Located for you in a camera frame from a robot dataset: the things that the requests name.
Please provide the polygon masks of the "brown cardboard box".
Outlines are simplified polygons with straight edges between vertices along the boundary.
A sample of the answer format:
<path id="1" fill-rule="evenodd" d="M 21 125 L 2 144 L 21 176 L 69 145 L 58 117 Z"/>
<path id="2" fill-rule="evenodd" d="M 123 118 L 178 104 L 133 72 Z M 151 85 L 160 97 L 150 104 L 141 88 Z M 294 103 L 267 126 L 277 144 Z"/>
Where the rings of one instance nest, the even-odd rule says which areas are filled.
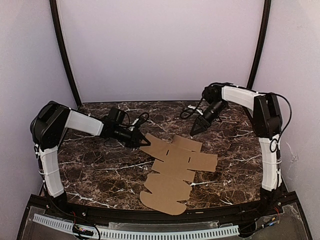
<path id="1" fill-rule="evenodd" d="M 201 152 L 202 143 L 178 135 L 172 142 L 163 141 L 147 133 L 149 146 L 139 149 L 155 158 L 147 175 L 144 187 L 140 192 L 140 201 L 146 207 L 177 216 L 185 212 L 182 201 L 190 198 L 196 171 L 215 172 L 218 163 L 216 154 Z"/>

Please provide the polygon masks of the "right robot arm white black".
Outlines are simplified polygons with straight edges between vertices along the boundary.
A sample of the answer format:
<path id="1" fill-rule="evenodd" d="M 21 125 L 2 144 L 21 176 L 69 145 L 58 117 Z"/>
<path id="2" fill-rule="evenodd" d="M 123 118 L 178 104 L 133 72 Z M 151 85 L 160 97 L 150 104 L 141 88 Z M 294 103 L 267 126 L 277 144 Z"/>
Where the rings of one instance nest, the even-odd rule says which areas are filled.
<path id="1" fill-rule="evenodd" d="M 261 148 L 263 175 L 260 202 L 255 205 L 255 213 L 260 217 L 273 211 L 282 195 L 280 141 L 286 126 L 283 125 L 279 97 L 273 92 L 258 92 L 229 82 L 211 83 L 204 88 L 200 99 L 209 106 L 199 113 L 190 130 L 191 136 L 205 132 L 212 122 L 219 121 L 220 113 L 229 102 L 244 108 Z"/>

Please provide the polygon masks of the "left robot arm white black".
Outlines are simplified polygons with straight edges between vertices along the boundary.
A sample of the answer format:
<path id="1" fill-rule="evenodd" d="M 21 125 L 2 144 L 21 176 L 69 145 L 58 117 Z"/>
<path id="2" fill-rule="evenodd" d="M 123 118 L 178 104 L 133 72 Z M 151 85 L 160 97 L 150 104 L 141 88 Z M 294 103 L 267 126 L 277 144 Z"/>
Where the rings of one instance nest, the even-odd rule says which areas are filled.
<path id="1" fill-rule="evenodd" d="M 105 140 L 114 139 L 132 149 L 150 146 L 151 142 L 140 131 L 147 119 L 140 115 L 134 123 L 124 124 L 126 117 L 127 112 L 112 107 L 106 116 L 98 119 L 50 101 L 33 119 L 30 132 L 39 172 L 45 183 L 45 193 L 52 201 L 50 208 L 58 217 L 67 218 L 71 213 L 58 165 L 58 150 L 64 131 L 72 129 Z"/>

